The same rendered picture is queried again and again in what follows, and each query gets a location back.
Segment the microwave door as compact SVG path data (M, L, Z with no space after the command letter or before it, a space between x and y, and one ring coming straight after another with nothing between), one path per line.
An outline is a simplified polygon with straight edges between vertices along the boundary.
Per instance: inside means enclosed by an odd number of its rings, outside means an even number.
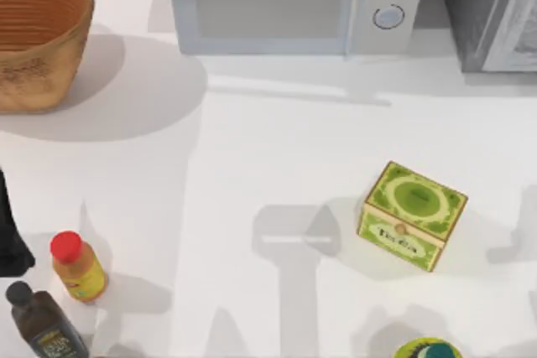
M184 54L343 54L352 0L171 0Z

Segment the brown woven basket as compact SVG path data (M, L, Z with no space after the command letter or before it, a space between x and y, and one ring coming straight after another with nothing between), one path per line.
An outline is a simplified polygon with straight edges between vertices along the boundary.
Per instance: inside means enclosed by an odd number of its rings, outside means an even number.
M67 96L95 0L0 0L0 114L44 112Z

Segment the green tea box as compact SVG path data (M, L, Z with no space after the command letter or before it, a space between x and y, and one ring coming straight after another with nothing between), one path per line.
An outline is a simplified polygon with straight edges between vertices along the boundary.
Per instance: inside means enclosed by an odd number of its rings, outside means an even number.
M357 235L433 272L468 197L390 161L365 198Z

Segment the yellow bottle with red cap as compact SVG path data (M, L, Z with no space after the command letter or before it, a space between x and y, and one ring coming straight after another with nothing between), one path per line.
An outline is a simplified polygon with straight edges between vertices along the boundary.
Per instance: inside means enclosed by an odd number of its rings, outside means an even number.
M53 269L73 299L90 303L104 293L107 274L92 247L77 232L54 235L50 253Z

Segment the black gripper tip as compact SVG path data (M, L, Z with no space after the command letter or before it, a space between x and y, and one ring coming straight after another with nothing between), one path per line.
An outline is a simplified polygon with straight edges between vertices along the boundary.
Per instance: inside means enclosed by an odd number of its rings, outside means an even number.
M34 266L34 255L15 224L5 176L0 169L0 278L20 278Z

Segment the pale microwave oven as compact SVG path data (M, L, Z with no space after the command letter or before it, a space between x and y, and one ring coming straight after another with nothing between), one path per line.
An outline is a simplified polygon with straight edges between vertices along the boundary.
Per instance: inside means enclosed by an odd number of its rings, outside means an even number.
M403 52L410 39L420 0L352 0L347 50L334 55L398 54ZM382 30L373 23L373 14L390 4L405 11L405 19L395 29Z

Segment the dark brown bottle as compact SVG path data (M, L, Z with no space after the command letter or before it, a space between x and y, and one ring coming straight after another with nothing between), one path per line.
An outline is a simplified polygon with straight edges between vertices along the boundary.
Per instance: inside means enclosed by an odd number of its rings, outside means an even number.
M81 335L49 292L16 281L5 295L19 334L39 358L90 358Z

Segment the round microwave knob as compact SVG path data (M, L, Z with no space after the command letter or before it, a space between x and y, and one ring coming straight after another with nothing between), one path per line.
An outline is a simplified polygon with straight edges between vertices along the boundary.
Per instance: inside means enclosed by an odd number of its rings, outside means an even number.
M373 14L374 25L382 30L395 29L402 24L404 19L405 11L395 4L379 8Z

